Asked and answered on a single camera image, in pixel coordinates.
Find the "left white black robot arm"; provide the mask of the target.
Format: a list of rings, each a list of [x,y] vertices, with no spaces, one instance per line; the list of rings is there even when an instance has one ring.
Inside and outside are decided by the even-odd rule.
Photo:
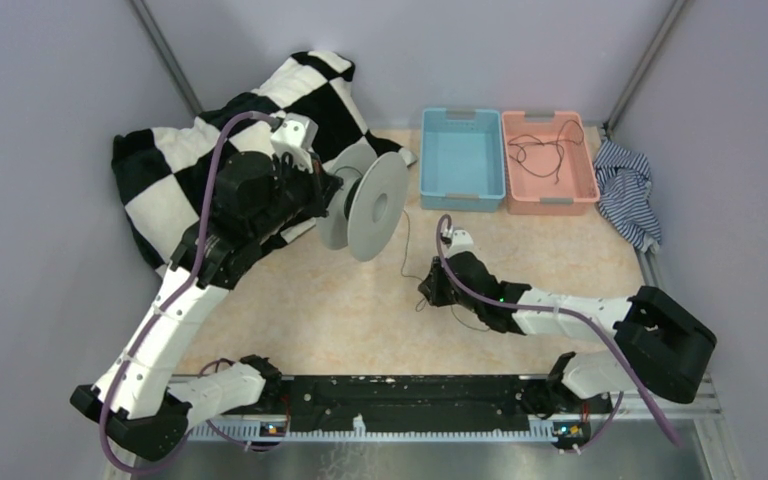
[[[122,448],[164,462],[203,423],[240,407],[263,414],[283,404],[280,370],[262,356],[210,361],[185,383],[174,371],[208,316],[269,254],[269,238],[296,216],[329,217],[346,184],[311,153],[211,159],[200,218],[143,320],[111,367],[71,395],[97,425],[109,460]]]

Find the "translucent white cable spool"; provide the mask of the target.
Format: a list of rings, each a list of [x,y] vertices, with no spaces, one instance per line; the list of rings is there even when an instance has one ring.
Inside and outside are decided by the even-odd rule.
[[[374,259],[393,236],[406,203],[406,162],[398,153],[379,156],[359,144],[342,152],[328,173],[342,185],[327,215],[316,220],[320,241],[330,250],[348,249],[360,262]]]

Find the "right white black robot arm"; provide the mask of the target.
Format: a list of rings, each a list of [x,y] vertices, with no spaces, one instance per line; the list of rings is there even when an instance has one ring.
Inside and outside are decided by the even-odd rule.
[[[499,280],[471,252],[434,258],[418,290],[429,305],[458,305],[497,333],[603,344],[600,352],[564,354],[554,365],[546,397],[560,412],[639,388],[690,404],[717,345],[708,327],[657,287],[614,298],[561,295]]]

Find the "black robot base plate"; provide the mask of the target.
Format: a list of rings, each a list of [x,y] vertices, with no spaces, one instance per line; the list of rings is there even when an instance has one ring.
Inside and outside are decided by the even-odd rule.
[[[346,432],[355,418],[373,433],[473,433],[525,431],[612,407],[605,395],[581,400],[542,376],[295,376],[231,412],[289,419],[293,433]]]

